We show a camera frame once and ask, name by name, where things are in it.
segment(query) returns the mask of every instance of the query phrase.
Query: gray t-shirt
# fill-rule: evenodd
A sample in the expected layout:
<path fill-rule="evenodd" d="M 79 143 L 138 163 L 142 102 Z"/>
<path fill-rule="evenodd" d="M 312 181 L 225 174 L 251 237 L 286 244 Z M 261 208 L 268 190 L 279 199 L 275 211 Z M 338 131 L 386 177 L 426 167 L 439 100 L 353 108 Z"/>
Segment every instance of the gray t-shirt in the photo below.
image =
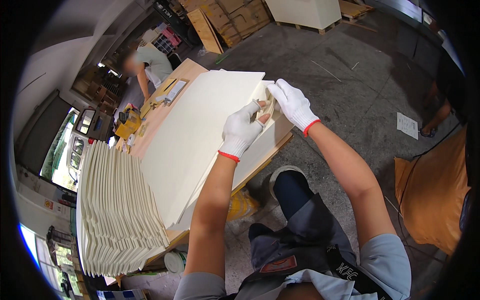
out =
<path fill-rule="evenodd" d="M 164 82 L 173 72 L 170 61 L 162 51 L 150 47 L 139 47 L 137 52 L 137 60 L 148 63 L 150 72 L 158 77 L 161 82 Z"/>
<path fill-rule="evenodd" d="M 394 234 L 381 234 L 370 239 L 360 250 L 357 266 L 392 299 L 403 300 L 410 295 L 410 262 L 400 238 Z M 269 280 L 250 282 L 238 293 L 235 300 L 274 300 L 290 283 L 312 282 L 324 299 L 367 300 L 378 299 L 377 293 L 360 294 L 354 281 L 304 269 L 287 276 L 282 283 Z M 211 273 L 197 272 L 184 276 L 174 300 L 215 300 L 226 296 L 225 281 Z"/>

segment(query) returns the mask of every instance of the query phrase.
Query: dark blue pants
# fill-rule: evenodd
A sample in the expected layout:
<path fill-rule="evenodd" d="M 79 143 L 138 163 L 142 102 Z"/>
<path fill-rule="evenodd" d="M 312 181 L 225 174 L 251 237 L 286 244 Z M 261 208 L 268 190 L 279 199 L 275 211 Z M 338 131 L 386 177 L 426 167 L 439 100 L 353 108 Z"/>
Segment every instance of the dark blue pants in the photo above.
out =
<path fill-rule="evenodd" d="M 273 191 L 287 221 L 314 195 L 305 176 L 294 170 L 281 172 L 276 178 Z M 253 223 L 248 231 L 248 238 L 252 241 L 260 235 L 271 232 L 273 230 L 267 226 Z"/>

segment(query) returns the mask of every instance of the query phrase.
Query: dark apron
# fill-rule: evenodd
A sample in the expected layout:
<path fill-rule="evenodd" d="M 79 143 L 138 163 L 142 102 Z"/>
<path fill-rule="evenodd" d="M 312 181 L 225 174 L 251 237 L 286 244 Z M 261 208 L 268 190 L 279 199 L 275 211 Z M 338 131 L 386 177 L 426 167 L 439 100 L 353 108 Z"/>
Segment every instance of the dark apron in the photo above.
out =
<path fill-rule="evenodd" d="M 285 228 L 251 241 L 255 272 L 244 279 L 240 289 L 266 277 L 283 281 L 304 269 L 328 271 L 326 248 L 335 244 L 345 261 L 357 265 L 347 235 L 317 193 L 288 220 Z"/>

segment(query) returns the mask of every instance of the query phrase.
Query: apron logo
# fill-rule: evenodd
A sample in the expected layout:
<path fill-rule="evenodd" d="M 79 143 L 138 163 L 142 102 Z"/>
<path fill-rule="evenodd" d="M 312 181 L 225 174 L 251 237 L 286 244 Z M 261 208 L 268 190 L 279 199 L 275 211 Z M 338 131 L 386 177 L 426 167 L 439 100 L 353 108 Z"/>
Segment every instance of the apron logo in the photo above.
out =
<path fill-rule="evenodd" d="M 338 273 L 342 276 L 347 276 L 347 280 L 354 280 L 353 277 L 357 276 L 358 273 L 354 272 L 352 268 L 349 266 L 345 265 L 344 263 L 341 263 L 340 267 L 336 269 Z"/>
<path fill-rule="evenodd" d="M 297 259 L 295 258 L 295 255 L 292 255 L 285 259 L 264 265 L 260 269 L 260 273 L 284 271 L 284 270 L 294 268 L 296 266 L 297 266 Z"/>

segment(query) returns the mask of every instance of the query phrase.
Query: stack of white boards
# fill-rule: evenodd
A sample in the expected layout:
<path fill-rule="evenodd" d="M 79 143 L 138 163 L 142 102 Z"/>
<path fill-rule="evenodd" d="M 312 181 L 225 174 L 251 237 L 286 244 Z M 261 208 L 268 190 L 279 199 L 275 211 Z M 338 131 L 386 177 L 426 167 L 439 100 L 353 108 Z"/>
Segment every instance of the stack of white boards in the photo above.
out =
<path fill-rule="evenodd" d="M 266 0 L 277 22 L 325 29 L 342 18 L 338 0 Z"/>
<path fill-rule="evenodd" d="M 194 205 L 223 143 L 227 117 L 252 99 L 273 99 L 267 85 L 274 82 L 262 80 L 264 75 L 224 70 L 200 74 L 156 132 L 141 170 L 167 229 L 190 228 Z M 254 171 L 292 127 L 283 114 L 273 112 L 260 136 L 240 158 L 232 188 Z"/>
<path fill-rule="evenodd" d="M 94 142 L 80 175 L 77 240 L 85 274 L 116 276 L 142 269 L 168 247 L 165 227 L 140 159 Z"/>

